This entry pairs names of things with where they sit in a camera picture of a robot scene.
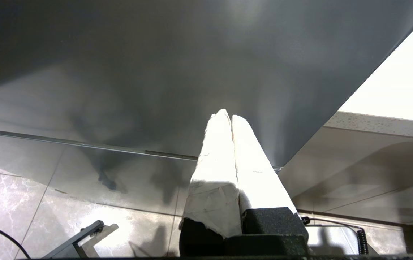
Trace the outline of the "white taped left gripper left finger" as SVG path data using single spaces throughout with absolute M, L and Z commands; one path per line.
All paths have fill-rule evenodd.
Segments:
M 225 240 L 242 234 L 231 119 L 212 114 L 188 188 L 180 224 L 181 257 L 221 256 Z

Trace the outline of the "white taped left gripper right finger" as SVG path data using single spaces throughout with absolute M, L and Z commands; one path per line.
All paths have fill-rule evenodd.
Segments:
M 242 231 L 308 237 L 297 209 L 248 121 L 232 117 Z

